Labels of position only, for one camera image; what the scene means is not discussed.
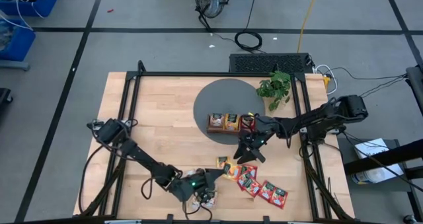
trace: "wooden tabletop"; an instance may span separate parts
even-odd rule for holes
[[[120,100],[126,73],[109,73],[104,89],[98,119],[107,120],[118,115]],[[218,156],[233,156],[236,145],[222,145],[207,138],[194,121],[193,105],[197,94],[206,85],[223,77],[142,77],[137,98],[135,119],[139,124],[132,130],[132,139],[157,161],[174,165],[183,171],[194,168],[215,168]],[[267,78],[237,78],[258,87],[259,82]],[[321,75],[306,75],[307,89],[311,108],[317,108],[327,101]],[[298,83],[301,111],[305,111],[301,85]],[[125,116],[128,117],[132,93],[128,98]],[[293,99],[281,104],[276,111],[266,111],[268,116],[295,117]],[[336,137],[328,135],[328,144],[338,146]],[[220,220],[263,220],[268,215],[271,221],[312,221],[309,194],[305,179],[302,159],[298,155],[299,136],[292,137],[291,149],[285,140],[272,137],[260,151],[266,157],[265,163],[250,162],[258,166],[257,180],[263,183],[269,180],[289,193],[284,209],[279,209],[264,201],[261,197],[250,197],[242,192],[236,182],[223,177],[216,181],[217,204],[212,209],[213,219]],[[98,144],[92,140],[89,154]],[[330,177],[332,193],[346,213],[354,216],[350,193],[342,166],[339,151],[329,146],[319,147],[325,179]],[[83,207],[87,208],[104,184],[110,153],[100,151],[92,159],[85,177]],[[153,196],[145,200],[140,188],[150,177],[148,170],[135,162],[127,162],[125,178],[119,205],[118,218],[122,219],[166,219],[171,213],[175,219],[185,219],[181,203],[170,193],[164,192],[156,183],[153,184]],[[114,188],[109,193],[108,213],[114,196]],[[323,217],[321,198],[316,191],[320,217]],[[200,210],[190,219],[207,219],[209,214]]]

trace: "yellow cable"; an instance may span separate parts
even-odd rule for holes
[[[303,21],[303,26],[301,27],[301,32],[299,33],[297,53],[299,53],[299,51],[301,49],[301,41],[303,39],[303,31],[304,31],[305,23],[307,22],[307,19],[309,18],[310,14],[311,14],[311,9],[313,8],[314,4],[315,4],[315,0],[311,0],[309,9],[307,10],[307,14],[305,15],[305,18],[304,18],[304,21]]]

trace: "cable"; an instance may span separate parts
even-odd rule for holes
[[[373,92],[375,89],[378,89],[378,88],[380,88],[380,87],[382,87],[382,86],[384,86],[384,85],[388,85],[388,84],[390,84],[390,83],[392,83],[392,82],[395,82],[395,81],[400,81],[400,80],[402,80],[402,79],[404,79],[404,77],[397,77],[397,78],[392,79],[392,80],[390,80],[390,81],[388,81],[388,82],[386,82],[386,83],[382,83],[382,84],[380,84],[380,85],[378,85],[378,86],[376,86],[376,87],[374,87],[374,88],[372,88],[372,89],[369,89],[368,91],[366,91],[366,92],[362,93],[360,96],[364,96],[364,95],[365,95],[365,94],[367,94],[367,93]]]
[[[34,30],[34,29],[32,29],[32,27],[31,27],[28,23],[26,23],[25,19],[24,19],[24,18],[22,17],[22,15],[20,14],[20,9],[19,9],[19,0],[16,0],[16,8],[17,8],[17,11],[18,11],[18,14],[19,14],[20,19],[22,19],[22,21],[25,23],[25,25],[28,27],[28,29],[29,29],[29,30]]]
[[[210,209],[204,207],[202,204],[200,204],[200,207],[210,213],[209,221],[211,221],[213,219],[213,213],[212,213],[212,211],[210,211]]]
[[[316,71],[319,71],[319,68],[320,67],[326,67],[327,69],[328,69],[328,71],[330,72],[330,74],[334,77],[334,74],[333,74],[333,71],[335,70],[335,69],[342,69],[342,70],[344,70],[345,72],[347,72],[347,74],[349,74],[349,76],[351,76],[351,78],[353,78],[353,79],[357,79],[357,80],[378,80],[378,79],[392,79],[392,78],[394,78],[393,80],[391,80],[391,81],[388,81],[388,82],[386,82],[386,83],[383,83],[383,84],[380,84],[380,85],[378,85],[377,87],[375,87],[375,88],[372,88],[372,89],[370,89],[370,90],[368,90],[368,91],[366,91],[366,92],[364,92],[364,93],[362,93],[362,95],[360,95],[361,97],[363,97],[363,98],[365,98],[365,97],[367,97],[367,96],[369,96],[369,95],[371,95],[371,94],[373,94],[373,93],[376,93],[377,91],[379,91],[379,90],[381,90],[381,89],[384,89],[384,88],[387,88],[387,87],[389,87],[389,86],[391,86],[391,85],[393,85],[393,84],[395,84],[395,83],[398,83],[399,81],[402,81],[404,78],[405,78],[405,76],[406,76],[406,74],[402,74],[402,75],[396,75],[396,76],[387,76],[387,77],[376,77],[376,78],[357,78],[357,77],[355,77],[355,76],[353,76],[347,69],[345,69],[345,68],[343,68],[343,67],[336,67],[336,68],[334,68],[334,69],[331,69],[331,68],[329,68],[329,66],[327,66],[327,65],[319,65],[319,66],[317,66],[316,68],[314,68],[314,70],[315,70],[315,72]],[[337,87],[338,87],[338,85],[337,85],[337,81],[336,81],[336,79],[334,78],[334,82],[335,82],[335,89],[333,90],[333,91],[331,91],[330,93],[333,93],[336,89],[337,89]]]
[[[381,87],[380,89],[377,89],[377,90],[375,90],[375,91],[371,91],[370,93],[368,93],[369,91],[367,91],[367,94],[366,95],[364,95],[364,93],[362,94],[362,95],[360,95],[362,98],[365,98],[365,97],[367,97],[367,96],[369,96],[369,95],[371,95],[371,94],[373,94],[373,93],[376,93],[377,91],[379,91],[379,90],[381,90],[381,89],[384,89],[384,88],[387,88],[387,87],[390,87],[391,85],[393,85],[393,84],[395,84],[395,83],[398,83],[398,82],[401,82],[401,81],[403,81],[405,78],[404,77],[402,77],[402,78],[396,78],[396,79],[394,79],[393,81],[390,81],[390,82],[392,82],[392,83],[390,83],[390,82],[388,82],[388,83],[390,83],[389,85],[386,85],[386,86],[384,86],[384,87]]]
[[[301,149],[303,148],[303,146],[304,145],[300,145],[299,146],[299,150],[298,150],[298,155],[301,157],[301,158],[303,158],[304,159],[304,156],[303,156],[303,152],[301,151]],[[312,155],[314,154],[314,150],[312,150],[311,151],[311,153],[309,154],[309,156],[307,157],[307,159],[309,159]]]
[[[409,184],[410,186],[412,186],[413,188],[416,188],[417,190],[423,192],[423,188],[413,184],[412,182],[408,181],[407,179],[403,178],[401,175],[397,174],[395,171],[391,170],[390,168],[386,167],[386,165],[383,165],[382,163],[380,163],[377,159],[375,159],[374,157],[360,151],[359,149],[356,148],[356,146],[349,140],[348,136],[343,132],[343,134],[345,135],[345,138],[347,139],[347,141],[353,146],[353,148],[360,152],[361,154],[365,155],[367,158],[371,159],[372,161],[374,161],[376,164],[378,164],[381,168],[384,168],[386,170],[388,170],[389,172],[391,172],[392,174],[394,174],[396,177],[400,178],[402,181],[406,182],[407,184]]]
[[[34,9],[35,13],[40,17],[40,18],[44,18],[43,16],[41,16],[41,14],[35,9],[34,7],[34,2],[31,3],[32,8]]]
[[[78,208],[79,212],[83,213],[83,206],[82,206],[82,191],[84,188],[84,181],[85,181],[85,172],[87,171],[88,164],[90,163],[91,159],[94,157],[94,155],[99,152],[103,146],[100,146],[99,148],[95,149],[95,151],[88,157],[87,162],[85,162],[84,169],[82,171],[82,179],[81,184],[79,185],[79,194],[78,194]]]
[[[297,53],[299,53],[301,49],[301,41],[303,40],[303,31],[305,27],[305,23],[307,22],[307,19],[310,17],[311,9],[313,8],[313,5],[315,4],[315,0],[311,0],[309,9],[307,10],[307,14],[305,15],[303,25],[301,26],[301,32],[299,33],[299,40],[298,40],[298,47],[297,47]]]
[[[245,28],[244,28],[244,30],[243,30],[242,32],[238,32],[238,33],[236,33],[236,35],[235,35],[235,40],[232,40],[232,39],[230,39],[230,38],[224,38],[224,37],[222,37],[221,35],[219,35],[219,34],[217,34],[217,33],[214,33],[214,34],[218,35],[218,36],[219,36],[222,40],[228,40],[228,41],[231,41],[231,42],[235,43],[238,47],[240,47],[242,50],[244,50],[244,51],[246,51],[246,52],[250,52],[250,53],[254,54],[254,51],[258,51],[258,52],[261,52],[261,53],[267,54],[266,52],[264,52],[264,51],[260,50],[260,48],[261,48],[261,47],[262,47],[262,45],[263,45],[263,38],[262,38],[262,36],[261,36],[259,33],[257,33],[257,32],[249,32],[249,31],[247,31],[247,29],[248,29],[248,27],[249,27],[249,24],[250,24],[251,13],[252,13],[252,9],[253,9],[253,7],[254,7],[254,2],[255,2],[255,1],[256,1],[256,0],[252,0],[252,3],[251,3],[251,8],[250,8],[250,13],[249,13],[249,19],[248,19],[248,21],[247,21],[247,25],[245,26]],[[258,44],[257,44],[257,45],[255,45],[255,46],[247,46],[247,45],[245,45],[245,44],[240,43],[240,42],[239,42],[239,40],[238,40],[238,37],[239,37],[240,35],[242,35],[242,34],[249,34],[249,35],[251,35],[251,36],[254,36],[254,37],[255,37],[255,38],[257,38],[257,40],[258,40]]]
[[[333,89],[332,91],[330,91],[329,93],[327,93],[327,95],[330,95],[332,93],[335,93],[335,91],[338,89],[338,83],[336,82],[336,78],[335,75],[333,74],[332,70],[329,68],[329,66],[327,65],[319,65],[315,68],[315,71],[317,71],[320,67],[326,67],[329,71],[329,73],[332,75],[333,81],[335,82],[335,89]]]
[[[326,142],[322,143],[321,145],[327,145],[327,146],[332,147],[333,149],[336,149],[337,151],[341,152],[341,150],[338,147],[331,145],[331,144],[328,144]]]
[[[119,121],[119,120],[117,120],[117,122],[121,125],[121,126],[126,126],[123,122],[121,122],[121,121]],[[93,127],[94,127],[94,124],[91,124],[91,134],[93,135],[93,137],[94,137],[94,139],[95,139],[95,141],[97,142],[97,143],[99,143],[100,145],[102,145],[104,148],[106,148],[106,150],[108,150],[110,153],[112,153],[113,155],[115,155],[115,156],[117,156],[117,157],[119,157],[119,158],[121,158],[121,159],[124,159],[124,160],[127,160],[127,161],[136,161],[136,162],[138,162],[137,160],[135,160],[135,159],[132,159],[132,158],[129,158],[129,157],[124,157],[124,156],[122,156],[122,155],[119,155],[118,153],[117,153],[117,149],[119,149],[119,147],[112,147],[112,146],[109,146],[109,145],[107,145],[107,144],[105,144],[104,142],[102,142],[101,140],[99,140],[98,139],[98,137],[96,136],[96,134],[95,134],[95,131],[94,131],[94,129],[93,129]],[[128,137],[128,131],[126,130],[126,129],[124,129],[124,132],[126,133],[126,137]]]
[[[10,24],[12,24],[13,26],[17,26],[17,27],[20,27],[20,28],[24,28],[24,29],[29,29],[29,30],[33,30],[27,23],[26,23],[26,21],[22,18],[22,16],[20,15],[20,11],[19,11],[19,0],[16,0],[16,5],[17,5],[17,11],[18,11],[18,14],[19,14],[19,16],[20,16],[20,18],[22,19],[22,21],[28,26],[28,27],[26,27],[26,26],[22,26],[22,25],[19,25],[19,24],[16,24],[16,23],[14,23],[14,22],[11,22],[11,21],[9,21],[9,20],[7,20],[2,14],[0,14],[0,17],[4,20],[4,21],[6,21],[6,22],[8,22],[8,23],[10,23]]]
[[[352,138],[353,140],[356,140],[356,141],[358,141],[358,142],[360,142],[360,143],[363,143],[363,144],[364,144],[365,146],[367,146],[367,147],[372,147],[372,148],[374,148],[374,147],[382,147],[382,148],[389,149],[387,146],[379,145],[379,144],[372,143],[372,142],[368,142],[368,141],[363,141],[362,139],[357,138],[356,136],[351,135],[351,134],[349,134],[349,133],[348,133],[348,132],[346,132],[346,131],[344,131],[343,133],[345,133],[345,134],[349,135],[349,136],[350,136],[350,138]]]
[[[148,178],[142,185],[141,185],[141,195],[146,199],[146,200],[149,200],[150,198],[151,198],[151,195],[152,195],[152,193],[153,193],[153,180],[155,180],[155,179],[157,179],[157,178],[162,178],[162,179],[165,179],[165,180],[167,180],[167,181],[169,181],[169,182],[172,182],[172,180],[170,180],[170,179],[168,179],[168,178],[165,178],[165,177],[162,177],[162,176],[155,176],[155,177],[153,177],[153,176],[151,176],[150,178]],[[148,183],[148,182],[150,182],[150,189],[149,189],[149,195],[148,196],[146,196],[145,194],[144,194],[144,186]],[[181,191],[181,194],[182,194],[182,199],[183,200],[185,200],[185,193],[184,193],[184,190],[183,189],[181,189],[180,190]],[[196,209],[196,210],[194,210],[194,211],[192,211],[192,212],[187,212],[186,211],[186,201],[182,201],[182,211],[184,212],[184,215],[185,215],[185,218],[187,219],[187,220],[189,220],[189,215],[192,215],[192,214],[194,214],[194,213],[196,213],[196,212],[198,212],[199,210],[200,210],[200,207],[202,207],[202,204],[201,203],[199,203],[199,206],[198,206],[198,208]],[[210,220],[212,219],[212,216],[213,216],[213,214],[212,214],[212,212],[209,210],[209,209],[207,209],[206,207],[202,207],[202,208],[204,208],[205,210],[207,210],[209,213],[210,213]]]
[[[351,76],[351,78],[353,78],[353,79],[358,79],[358,80],[376,80],[376,79],[393,79],[393,78],[397,78],[397,77],[402,77],[402,76],[404,76],[404,75],[406,75],[406,74],[402,74],[402,75],[396,75],[396,76],[387,76],[387,77],[376,77],[376,78],[357,78],[357,77],[355,77],[355,76],[353,76],[346,68],[344,68],[344,67],[336,67],[336,68],[333,68],[332,69],[332,71],[334,71],[334,70],[337,70],[337,69],[342,69],[342,70],[344,70],[345,72],[347,72],[347,74],[349,74],[349,76]]]

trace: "potted plant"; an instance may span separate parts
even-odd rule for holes
[[[260,88],[257,89],[257,95],[264,98],[274,98],[269,104],[269,110],[273,111],[278,108],[282,99],[285,103],[289,101],[289,89],[291,88],[291,76],[281,71],[270,73],[270,80],[260,81]]]

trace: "concrete floor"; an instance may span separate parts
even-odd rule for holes
[[[256,0],[249,27],[300,29],[309,2]],[[421,0],[395,2],[408,29],[422,30]],[[222,32],[225,28],[244,28],[251,3],[231,0],[221,15],[210,20],[211,26]],[[93,6],[98,11],[89,22]],[[134,70],[139,59],[148,71],[228,70],[229,54],[242,53],[231,42],[195,30],[147,33],[140,29],[202,28],[194,6],[194,0],[101,0],[99,5],[95,0],[58,0],[48,18],[28,19],[38,31],[25,59],[31,70],[0,70],[0,87],[12,89],[15,98],[0,125],[0,223],[12,222],[17,216],[55,112],[62,113],[56,116],[57,130],[24,219],[71,216],[91,140],[85,124],[97,115],[108,72]],[[121,32],[88,33],[86,26]],[[124,32],[125,28],[139,30]],[[416,65],[389,0],[316,0],[306,28],[322,29],[303,37],[302,52],[309,52],[316,64],[345,67],[357,77],[400,75]],[[347,30],[361,35],[345,35]],[[368,30],[379,32],[369,35]],[[298,33],[273,32],[262,34],[262,50],[296,51]],[[84,38],[85,45],[80,43]],[[414,35],[412,39],[423,50],[423,36]],[[78,48],[83,49],[80,60]],[[72,73],[75,77],[69,94],[61,97]],[[341,70],[335,71],[335,76],[339,88],[334,96],[362,94],[384,82],[356,81]],[[60,98],[66,103],[63,111],[56,111]],[[369,118],[348,126],[349,133],[362,138],[398,139],[402,144],[422,138],[423,118],[405,83],[379,91],[365,102]],[[377,207],[371,206],[370,196]],[[357,192],[352,193],[352,201],[356,216],[364,221],[400,223],[403,215],[411,213],[403,193]]]

